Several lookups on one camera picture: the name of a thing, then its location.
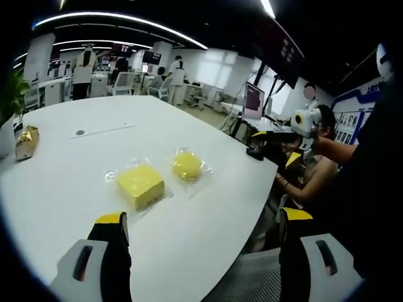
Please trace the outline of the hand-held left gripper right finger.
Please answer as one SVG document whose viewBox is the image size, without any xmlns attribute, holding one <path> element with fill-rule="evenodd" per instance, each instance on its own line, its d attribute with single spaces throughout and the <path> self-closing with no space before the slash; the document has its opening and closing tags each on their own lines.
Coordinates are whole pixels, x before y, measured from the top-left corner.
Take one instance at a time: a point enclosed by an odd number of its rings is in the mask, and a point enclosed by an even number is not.
<svg viewBox="0 0 403 302">
<path fill-rule="evenodd" d="M 363 279 L 353 256 L 305 211 L 280 210 L 281 301 L 346 301 Z"/>
</svg>

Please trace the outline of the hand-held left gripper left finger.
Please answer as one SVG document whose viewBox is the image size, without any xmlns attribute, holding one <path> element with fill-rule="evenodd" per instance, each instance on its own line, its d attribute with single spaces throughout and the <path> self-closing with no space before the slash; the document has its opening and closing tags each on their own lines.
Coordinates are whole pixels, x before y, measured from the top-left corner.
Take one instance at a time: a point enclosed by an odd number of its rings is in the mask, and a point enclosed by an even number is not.
<svg viewBox="0 0 403 302">
<path fill-rule="evenodd" d="M 57 263 L 49 288 L 59 301 L 131 301 L 127 213 L 99 217 Z"/>
</svg>

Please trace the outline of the person's right hand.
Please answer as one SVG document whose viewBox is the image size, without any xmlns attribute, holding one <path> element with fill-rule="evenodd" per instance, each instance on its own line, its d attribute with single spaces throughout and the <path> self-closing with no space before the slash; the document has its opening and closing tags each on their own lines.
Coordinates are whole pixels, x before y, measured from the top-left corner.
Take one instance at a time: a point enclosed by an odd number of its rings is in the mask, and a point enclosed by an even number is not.
<svg viewBox="0 0 403 302">
<path fill-rule="evenodd" d="M 316 153 L 320 153 L 322 147 L 326 144 L 331 129 L 328 126 L 318 127 L 316 137 L 314 138 L 312 148 Z"/>
</svg>

